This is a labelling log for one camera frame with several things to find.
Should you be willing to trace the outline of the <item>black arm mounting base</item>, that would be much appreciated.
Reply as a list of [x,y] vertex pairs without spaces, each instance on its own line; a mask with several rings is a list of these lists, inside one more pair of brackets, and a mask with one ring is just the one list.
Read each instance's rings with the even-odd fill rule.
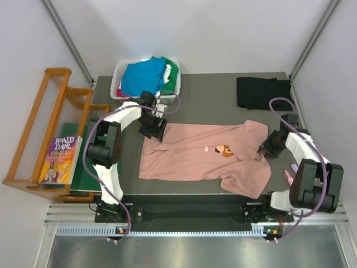
[[251,199],[236,194],[127,194],[122,199],[133,224],[193,219],[223,219],[237,224],[293,222],[287,212],[272,209],[269,201],[268,195]]

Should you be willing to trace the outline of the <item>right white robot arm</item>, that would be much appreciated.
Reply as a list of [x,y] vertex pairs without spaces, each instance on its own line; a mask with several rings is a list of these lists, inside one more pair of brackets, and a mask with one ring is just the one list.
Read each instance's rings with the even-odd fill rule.
[[333,213],[337,209],[344,169],[319,156],[308,130],[299,128],[298,116],[284,114],[280,129],[272,132],[260,145],[258,152],[276,159],[288,149],[298,166],[290,182],[290,189],[273,192],[270,202],[260,207],[261,216],[267,221],[275,220],[281,211],[299,208]]

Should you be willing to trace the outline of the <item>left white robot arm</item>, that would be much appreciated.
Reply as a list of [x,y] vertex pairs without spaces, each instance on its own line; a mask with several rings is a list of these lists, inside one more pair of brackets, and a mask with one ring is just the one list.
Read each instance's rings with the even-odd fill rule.
[[128,98],[119,108],[100,119],[92,119],[83,157],[87,157],[97,173],[102,190],[97,202],[98,216],[109,216],[114,221],[125,218],[127,209],[120,204],[124,193],[120,186],[118,162],[122,151],[122,132],[132,122],[139,121],[139,133],[146,138],[163,141],[167,120],[163,114],[167,105],[150,92],[143,91],[138,98]]

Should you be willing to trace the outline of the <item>pink t shirt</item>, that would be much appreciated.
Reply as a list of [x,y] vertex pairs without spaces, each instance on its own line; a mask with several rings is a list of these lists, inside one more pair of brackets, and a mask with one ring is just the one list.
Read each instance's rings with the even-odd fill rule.
[[223,190],[257,199],[272,175],[258,152],[267,137],[267,125],[252,120],[228,126],[168,123],[162,142],[144,139],[139,178],[220,179]]

